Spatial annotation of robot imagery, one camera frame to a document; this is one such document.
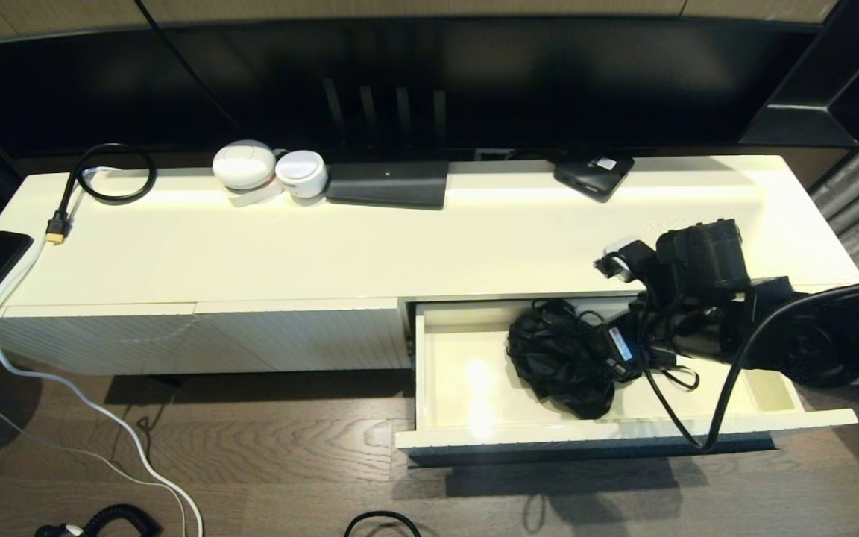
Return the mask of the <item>black umbrella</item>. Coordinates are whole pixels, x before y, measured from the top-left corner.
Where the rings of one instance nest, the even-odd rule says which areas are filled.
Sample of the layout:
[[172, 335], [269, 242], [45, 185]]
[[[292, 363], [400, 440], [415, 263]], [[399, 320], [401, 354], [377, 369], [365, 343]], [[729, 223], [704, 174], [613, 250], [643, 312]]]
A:
[[[604, 417], [617, 388], [630, 384], [611, 380], [601, 362], [601, 325], [606, 320], [593, 310], [579, 312], [563, 299], [532, 302], [508, 330], [506, 351], [516, 374], [539, 400], [555, 401], [580, 419]], [[701, 384], [699, 374], [679, 364], [675, 354], [642, 351], [644, 372], [659, 371], [688, 391]]]

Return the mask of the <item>white drawer with dark handle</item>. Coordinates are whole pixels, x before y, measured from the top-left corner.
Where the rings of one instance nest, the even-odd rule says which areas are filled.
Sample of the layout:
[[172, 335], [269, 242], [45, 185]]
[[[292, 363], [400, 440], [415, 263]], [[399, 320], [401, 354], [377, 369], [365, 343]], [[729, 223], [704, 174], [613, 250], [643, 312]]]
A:
[[[506, 354], [508, 330], [532, 300], [418, 305], [415, 312], [415, 430], [396, 433], [412, 465], [495, 465], [549, 459], [699, 455], [670, 421], [642, 377], [616, 388], [601, 419], [578, 419], [540, 401]], [[683, 424], [702, 435], [729, 367], [704, 359], [679, 363], [701, 375], [686, 392], [658, 384]], [[743, 371], [709, 453], [773, 449], [772, 432], [856, 424], [850, 408], [808, 411], [795, 386], [774, 371]]]

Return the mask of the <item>cream TV cabinet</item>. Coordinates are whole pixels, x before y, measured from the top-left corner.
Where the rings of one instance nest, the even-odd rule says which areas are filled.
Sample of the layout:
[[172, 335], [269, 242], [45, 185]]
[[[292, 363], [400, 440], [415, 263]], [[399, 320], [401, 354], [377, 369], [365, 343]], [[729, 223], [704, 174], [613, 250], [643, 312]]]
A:
[[163, 171], [134, 203], [78, 192], [45, 244], [65, 179], [28, 177], [0, 231], [34, 238], [0, 306], [0, 347], [75, 374], [405, 369], [408, 306], [618, 297], [603, 249], [736, 221], [753, 278], [818, 292], [859, 269], [773, 156], [649, 157], [600, 203], [545, 163], [450, 167], [442, 210], [296, 201], [236, 208], [203, 169]]

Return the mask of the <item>small black set-top box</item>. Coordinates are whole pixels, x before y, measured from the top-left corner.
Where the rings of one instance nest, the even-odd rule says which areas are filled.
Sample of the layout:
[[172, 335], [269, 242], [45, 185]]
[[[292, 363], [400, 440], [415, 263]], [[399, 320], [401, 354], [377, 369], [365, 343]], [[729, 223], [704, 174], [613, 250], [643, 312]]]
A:
[[635, 167], [634, 157], [584, 157], [553, 164], [553, 177], [576, 192], [606, 203]]

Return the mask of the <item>dark grey flat box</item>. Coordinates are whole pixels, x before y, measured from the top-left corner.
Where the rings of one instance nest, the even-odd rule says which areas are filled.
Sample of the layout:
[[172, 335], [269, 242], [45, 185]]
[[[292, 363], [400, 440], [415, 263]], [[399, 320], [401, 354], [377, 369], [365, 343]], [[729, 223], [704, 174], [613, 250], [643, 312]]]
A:
[[443, 210], [450, 163], [337, 163], [330, 166], [324, 196], [331, 203]]

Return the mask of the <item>black television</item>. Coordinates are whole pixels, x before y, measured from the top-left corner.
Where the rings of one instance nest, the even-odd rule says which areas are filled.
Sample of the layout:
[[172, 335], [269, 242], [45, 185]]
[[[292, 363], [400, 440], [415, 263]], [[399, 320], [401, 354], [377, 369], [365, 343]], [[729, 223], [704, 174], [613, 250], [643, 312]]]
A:
[[736, 142], [811, 26], [364, 19], [0, 43], [0, 149], [78, 155], [253, 137], [358, 154]]

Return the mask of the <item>small white round device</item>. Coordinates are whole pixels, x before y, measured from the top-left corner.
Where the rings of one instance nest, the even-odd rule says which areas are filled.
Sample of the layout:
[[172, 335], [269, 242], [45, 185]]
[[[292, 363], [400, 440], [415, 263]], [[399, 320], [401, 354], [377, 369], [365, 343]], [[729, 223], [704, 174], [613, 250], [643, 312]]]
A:
[[316, 198], [327, 187], [327, 164], [314, 151], [291, 151], [277, 160], [274, 168], [277, 180], [293, 198]]

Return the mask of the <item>large white round device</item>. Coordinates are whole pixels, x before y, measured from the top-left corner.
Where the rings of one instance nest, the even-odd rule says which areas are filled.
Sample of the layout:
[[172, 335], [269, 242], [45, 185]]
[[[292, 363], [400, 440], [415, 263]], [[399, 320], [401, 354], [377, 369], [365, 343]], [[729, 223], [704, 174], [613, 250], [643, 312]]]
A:
[[219, 149], [212, 171], [225, 188], [250, 190], [272, 180], [276, 164], [277, 158], [266, 144], [245, 139]]

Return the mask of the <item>black wall shelf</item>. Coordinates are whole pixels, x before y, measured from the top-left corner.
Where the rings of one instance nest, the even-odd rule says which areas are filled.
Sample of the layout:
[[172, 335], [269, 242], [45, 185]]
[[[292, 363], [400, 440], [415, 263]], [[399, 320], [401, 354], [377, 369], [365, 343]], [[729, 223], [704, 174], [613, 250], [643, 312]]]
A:
[[859, 0], [839, 0], [739, 143], [859, 148]]

